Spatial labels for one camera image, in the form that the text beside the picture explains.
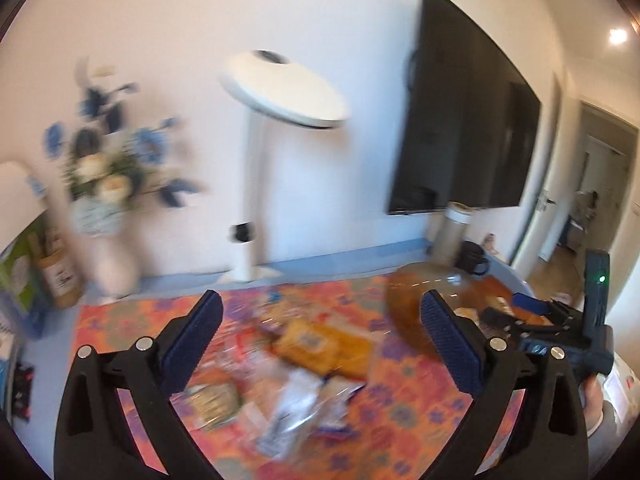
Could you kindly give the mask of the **person's right hand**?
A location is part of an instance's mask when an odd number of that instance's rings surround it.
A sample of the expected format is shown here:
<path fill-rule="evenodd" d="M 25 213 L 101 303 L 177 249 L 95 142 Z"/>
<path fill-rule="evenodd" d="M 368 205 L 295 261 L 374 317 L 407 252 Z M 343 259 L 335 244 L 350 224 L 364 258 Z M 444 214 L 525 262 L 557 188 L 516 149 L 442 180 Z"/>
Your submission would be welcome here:
<path fill-rule="evenodd" d="M 604 419 L 604 395 L 597 376 L 586 379 L 580 388 L 582 388 L 582 412 L 584 413 L 587 437 L 591 437 Z"/>

